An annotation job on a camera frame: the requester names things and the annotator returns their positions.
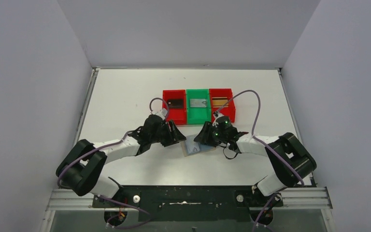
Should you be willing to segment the gold credit card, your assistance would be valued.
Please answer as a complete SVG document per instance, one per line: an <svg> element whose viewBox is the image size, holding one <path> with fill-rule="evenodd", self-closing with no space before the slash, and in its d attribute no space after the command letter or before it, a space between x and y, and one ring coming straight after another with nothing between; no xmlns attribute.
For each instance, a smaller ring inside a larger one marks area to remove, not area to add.
<svg viewBox="0 0 371 232"><path fill-rule="evenodd" d="M212 98L212 107L213 108L220 108L224 105L224 107L228 107L228 99L225 97L213 97Z"/></svg>

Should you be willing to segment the left red bin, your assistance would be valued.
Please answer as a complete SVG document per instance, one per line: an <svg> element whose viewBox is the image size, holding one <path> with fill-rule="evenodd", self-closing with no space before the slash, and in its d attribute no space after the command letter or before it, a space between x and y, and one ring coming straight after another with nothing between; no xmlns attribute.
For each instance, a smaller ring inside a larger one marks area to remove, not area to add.
<svg viewBox="0 0 371 232"><path fill-rule="evenodd" d="M163 90L162 98L168 104L167 120L173 120L176 125L187 124L186 91L184 89Z"/></svg>

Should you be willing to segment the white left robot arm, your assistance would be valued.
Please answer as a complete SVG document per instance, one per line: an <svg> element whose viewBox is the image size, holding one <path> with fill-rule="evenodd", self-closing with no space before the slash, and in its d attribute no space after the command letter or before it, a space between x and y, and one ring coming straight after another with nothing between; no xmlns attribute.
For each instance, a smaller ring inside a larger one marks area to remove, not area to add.
<svg viewBox="0 0 371 232"><path fill-rule="evenodd" d="M173 120L150 114L142 126L127 131L121 139L102 143L78 141L56 170L57 184L78 196L88 193L103 196L109 205L118 206L123 202L124 193L117 181L103 174L106 164L139 156L155 143L168 147L185 140Z"/></svg>

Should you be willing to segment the silver credit card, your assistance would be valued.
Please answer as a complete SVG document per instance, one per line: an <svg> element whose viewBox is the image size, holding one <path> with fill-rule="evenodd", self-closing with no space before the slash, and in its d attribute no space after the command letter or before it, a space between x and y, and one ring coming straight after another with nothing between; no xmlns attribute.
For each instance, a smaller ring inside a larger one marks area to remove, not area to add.
<svg viewBox="0 0 371 232"><path fill-rule="evenodd" d="M206 108L207 100L206 99L190 99L189 107L191 108Z"/></svg>

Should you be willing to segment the green middle bin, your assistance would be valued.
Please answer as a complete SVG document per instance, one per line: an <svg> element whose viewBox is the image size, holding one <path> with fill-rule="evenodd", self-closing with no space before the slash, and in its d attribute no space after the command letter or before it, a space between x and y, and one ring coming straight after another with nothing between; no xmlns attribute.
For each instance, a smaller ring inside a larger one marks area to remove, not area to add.
<svg viewBox="0 0 371 232"><path fill-rule="evenodd" d="M208 89L186 90L187 124L202 125L211 120L211 105Z"/></svg>

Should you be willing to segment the red bin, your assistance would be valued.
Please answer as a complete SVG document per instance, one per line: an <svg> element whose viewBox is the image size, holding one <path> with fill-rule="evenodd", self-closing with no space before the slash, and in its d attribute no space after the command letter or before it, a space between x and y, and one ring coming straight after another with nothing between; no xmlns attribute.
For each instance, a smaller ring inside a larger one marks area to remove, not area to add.
<svg viewBox="0 0 371 232"><path fill-rule="evenodd" d="M228 116L232 123L235 122L236 107L234 101L228 102L232 97L233 93L231 88L210 88L210 104L211 104L211 122L214 121L214 112L225 106L219 111L221 114Z"/></svg>
<svg viewBox="0 0 371 232"><path fill-rule="evenodd" d="M184 89L163 90L162 98L168 104L167 120L173 120L176 125L187 124L186 91Z"/></svg>

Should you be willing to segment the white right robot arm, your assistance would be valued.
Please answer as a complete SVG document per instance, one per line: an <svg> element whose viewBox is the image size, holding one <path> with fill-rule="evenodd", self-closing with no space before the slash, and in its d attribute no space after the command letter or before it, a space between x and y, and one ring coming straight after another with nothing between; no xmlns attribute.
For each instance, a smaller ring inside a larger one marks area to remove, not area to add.
<svg viewBox="0 0 371 232"><path fill-rule="evenodd" d="M269 158L273 173L254 184L252 199L258 206L265 206L271 201L271 195L282 189L303 185L303 179L317 168L314 158L294 134L255 136L238 131L228 116L221 116L214 123L205 122L194 141L213 147L224 145L236 154Z"/></svg>

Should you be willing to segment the black credit card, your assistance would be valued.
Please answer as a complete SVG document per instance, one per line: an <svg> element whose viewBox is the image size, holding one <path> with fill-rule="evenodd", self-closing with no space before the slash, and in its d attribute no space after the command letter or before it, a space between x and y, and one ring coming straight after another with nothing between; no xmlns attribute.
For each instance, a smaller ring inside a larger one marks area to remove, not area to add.
<svg viewBox="0 0 371 232"><path fill-rule="evenodd" d="M183 109L184 100L183 99L168 99L167 104L170 109Z"/></svg>

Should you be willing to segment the beige card holder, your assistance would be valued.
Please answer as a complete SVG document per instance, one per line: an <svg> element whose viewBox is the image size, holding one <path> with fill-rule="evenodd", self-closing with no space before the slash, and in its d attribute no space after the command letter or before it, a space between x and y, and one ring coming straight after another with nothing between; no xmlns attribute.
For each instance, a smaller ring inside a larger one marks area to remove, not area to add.
<svg viewBox="0 0 371 232"><path fill-rule="evenodd" d="M194 139L196 136L196 134L187 135L186 140L180 142L185 157L216 150L216 147L195 142Z"/></svg>

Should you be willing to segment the right red bin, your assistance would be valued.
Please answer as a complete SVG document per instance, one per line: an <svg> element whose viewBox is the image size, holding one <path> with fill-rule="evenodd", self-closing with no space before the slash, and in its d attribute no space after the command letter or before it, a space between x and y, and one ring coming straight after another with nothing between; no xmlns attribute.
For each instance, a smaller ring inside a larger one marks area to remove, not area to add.
<svg viewBox="0 0 371 232"><path fill-rule="evenodd" d="M231 88L210 88L210 104L211 104L211 122L214 121L214 112L225 106L219 111L221 114L228 116L232 123L235 122L236 107L234 101L228 102L232 97L233 93Z"/></svg>

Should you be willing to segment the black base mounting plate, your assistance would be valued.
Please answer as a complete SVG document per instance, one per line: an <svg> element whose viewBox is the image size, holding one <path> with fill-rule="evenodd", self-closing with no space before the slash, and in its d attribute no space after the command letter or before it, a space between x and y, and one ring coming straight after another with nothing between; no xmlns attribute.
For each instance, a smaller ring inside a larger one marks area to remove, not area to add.
<svg viewBox="0 0 371 232"><path fill-rule="evenodd" d="M130 209L145 222L234 220L262 223L272 220L272 209L283 206L280 193L263 196L252 186L121 185L112 198L94 195L94 207L105 208L105 221L120 226Z"/></svg>

